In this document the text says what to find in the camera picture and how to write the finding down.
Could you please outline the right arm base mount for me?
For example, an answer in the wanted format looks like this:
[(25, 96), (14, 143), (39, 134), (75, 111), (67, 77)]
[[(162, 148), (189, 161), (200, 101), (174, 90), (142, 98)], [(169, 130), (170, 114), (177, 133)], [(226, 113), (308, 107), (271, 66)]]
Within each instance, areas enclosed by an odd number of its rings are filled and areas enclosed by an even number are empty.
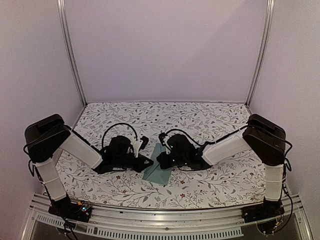
[(245, 223), (261, 221), (285, 213), (281, 202), (266, 201), (261, 204), (245, 206), (241, 209), (241, 217)]

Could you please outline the teal blue envelope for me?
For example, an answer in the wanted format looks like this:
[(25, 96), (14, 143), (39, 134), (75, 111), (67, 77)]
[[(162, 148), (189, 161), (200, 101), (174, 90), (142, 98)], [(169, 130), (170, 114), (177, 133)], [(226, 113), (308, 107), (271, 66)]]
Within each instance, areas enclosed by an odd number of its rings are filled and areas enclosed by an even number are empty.
[(157, 143), (153, 149), (150, 159), (153, 161), (153, 165), (149, 166), (143, 174), (142, 180), (148, 181), (151, 183), (159, 184), (165, 186), (168, 184), (171, 169), (161, 169), (160, 163), (157, 161), (157, 157), (164, 152), (166, 154), (166, 148), (160, 143)]

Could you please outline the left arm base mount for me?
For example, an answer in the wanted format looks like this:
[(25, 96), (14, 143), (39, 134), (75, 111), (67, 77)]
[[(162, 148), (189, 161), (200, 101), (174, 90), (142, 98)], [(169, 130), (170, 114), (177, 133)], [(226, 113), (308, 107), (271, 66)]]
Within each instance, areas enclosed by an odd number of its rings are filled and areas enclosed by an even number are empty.
[(91, 218), (92, 209), (88, 205), (73, 203), (68, 199), (53, 201), (48, 212), (61, 217), (63, 220), (74, 220), (88, 223)]

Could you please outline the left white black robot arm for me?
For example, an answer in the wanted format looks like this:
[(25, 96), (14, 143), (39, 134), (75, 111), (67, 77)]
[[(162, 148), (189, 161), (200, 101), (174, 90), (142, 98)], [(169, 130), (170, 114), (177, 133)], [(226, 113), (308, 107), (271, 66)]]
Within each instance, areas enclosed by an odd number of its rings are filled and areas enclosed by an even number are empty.
[(153, 161), (140, 153), (149, 142), (146, 136), (135, 137), (134, 141), (118, 135), (109, 145), (97, 149), (70, 126), (59, 114), (53, 114), (29, 125), (24, 131), (23, 151), (29, 156), (29, 170), (37, 174), (55, 209), (63, 216), (74, 213), (74, 205), (60, 180), (53, 156), (57, 150), (69, 153), (82, 161), (97, 174), (131, 169), (137, 173), (153, 165)]

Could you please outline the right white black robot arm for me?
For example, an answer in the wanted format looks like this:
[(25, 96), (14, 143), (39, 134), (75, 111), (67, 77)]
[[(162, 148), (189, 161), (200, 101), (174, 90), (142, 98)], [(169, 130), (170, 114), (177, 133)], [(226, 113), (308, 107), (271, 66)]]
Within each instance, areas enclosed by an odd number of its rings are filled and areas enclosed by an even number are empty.
[(269, 218), (278, 210), (282, 196), (287, 154), (293, 145), (287, 141), (285, 130), (268, 119), (252, 114), (245, 126), (214, 141), (194, 146), (193, 139), (182, 132), (169, 136), (159, 135), (165, 151), (156, 160), (162, 170), (188, 167), (193, 171), (209, 169), (222, 160), (244, 151), (253, 151), (266, 170), (265, 202), (259, 206), (262, 218)]

